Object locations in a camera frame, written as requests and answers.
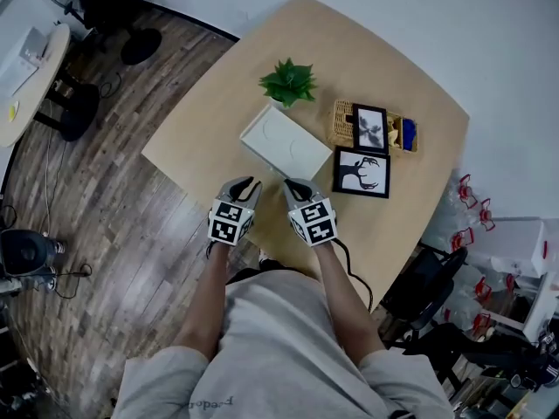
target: black picture frame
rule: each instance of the black picture frame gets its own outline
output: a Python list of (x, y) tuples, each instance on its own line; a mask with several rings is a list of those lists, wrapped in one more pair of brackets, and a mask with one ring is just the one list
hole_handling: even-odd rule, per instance
[[(362, 146), (359, 143), (360, 129), (359, 129), (359, 111), (367, 110), (370, 112), (380, 113), (383, 117), (383, 147), (373, 148), (371, 146)], [(353, 149), (364, 150), (368, 152), (376, 152), (378, 154), (388, 155), (388, 118), (386, 116), (386, 110), (380, 107), (374, 106), (364, 106), (363, 104), (353, 105)]]
[[(343, 188), (343, 177), (345, 175), (350, 175), (351, 173), (347, 173), (345, 175), (342, 175), (342, 172), (346, 172), (347, 169), (341, 169), (341, 165), (340, 165), (340, 159), (342, 158), (342, 153), (343, 152), (348, 152), (351, 154), (356, 154), (356, 155), (361, 155), (363, 157), (371, 157), (374, 158), (375, 160), (379, 159), (379, 160), (385, 160), (386, 162), (386, 172), (384, 174), (384, 192), (373, 192), (372, 190), (367, 190), (367, 189), (363, 189), (363, 190), (356, 190), (356, 189), (347, 189), (347, 188)], [(362, 150), (356, 150), (354, 148), (342, 148), (342, 147), (337, 147), (335, 149), (335, 157), (334, 157), (334, 183), (332, 185), (332, 191), (334, 192), (342, 192), (342, 193), (346, 193), (346, 194), (355, 194), (357, 196), (369, 196), (369, 197), (379, 197), (382, 199), (387, 199), (390, 196), (390, 156), (389, 155), (383, 155), (383, 154), (378, 154), (376, 152), (367, 152), (367, 151), (362, 151)]]

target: white box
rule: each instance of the white box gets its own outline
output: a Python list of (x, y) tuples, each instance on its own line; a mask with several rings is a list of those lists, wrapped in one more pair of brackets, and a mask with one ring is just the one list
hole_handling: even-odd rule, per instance
[(332, 154), (330, 148), (272, 106), (258, 114), (240, 139), (285, 178), (312, 180)]
[(496, 228), (468, 245), (468, 262), (514, 275), (540, 278), (559, 264), (557, 221), (494, 219)]
[(6, 55), (0, 66), (0, 94), (10, 98), (38, 70), (47, 40), (30, 28)]

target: chair leg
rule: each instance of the chair leg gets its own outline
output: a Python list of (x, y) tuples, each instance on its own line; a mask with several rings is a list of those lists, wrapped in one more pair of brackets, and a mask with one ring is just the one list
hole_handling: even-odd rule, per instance
[(448, 377), (448, 381), (452, 384), (454, 390), (458, 391), (462, 388), (462, 382), (451, 369), (448, 371), (446, 376)]

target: potted plant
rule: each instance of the potted plant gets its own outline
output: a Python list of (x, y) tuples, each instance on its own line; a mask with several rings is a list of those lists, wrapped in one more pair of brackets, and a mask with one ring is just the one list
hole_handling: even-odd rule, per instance
[(260, 86), (266, 89), (264, 95), (280, 110), (288, 109), (296, 100), (314, 101), (311, 90), (316, 85), (312, 68), (312, 65), (294, 65), (291, 58), (285, 63), (280, 61), (274, 73), (260, 78)]

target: wooden floor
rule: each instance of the wooden floor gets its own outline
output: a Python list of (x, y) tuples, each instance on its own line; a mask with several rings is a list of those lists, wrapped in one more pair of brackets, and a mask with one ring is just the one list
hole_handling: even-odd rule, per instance
[[(124, 66), (123, 32), (107, 41), (108, 54), (77, 60), (72, 70), (79, 70), (79, 79), (117, 84), (119, 73), (122, 85), (101, 101), (97, 125), (81, 140), (66, 145), (52, 135), (51, 193), (64, 155), (51, 206), (51, 236), (68, 241), (59, 270), (77, 271), (88, 263), (93, 275), (80, 280), (72, 300), (41, 289), (10, 302), (25, 347), (75, 419), (110, 416), (109, 399), (118, 392), (125, 359), (152, 354), (174, 339), (205, 263), (206, 213), (141, 150), (232, 41), (158, 10), (142, 13), (136, 25), (162, 32), (157, 54)], [(17, 152), (6, 202), (17, 209), (18, 228), (47, 229), (48, 137), (49, 129), (34, 123)], [(254, 265), (256, 253), (244, 243), (231, 267)], [(59, 290), (72, 294), (76, 282), (69, 278)]]

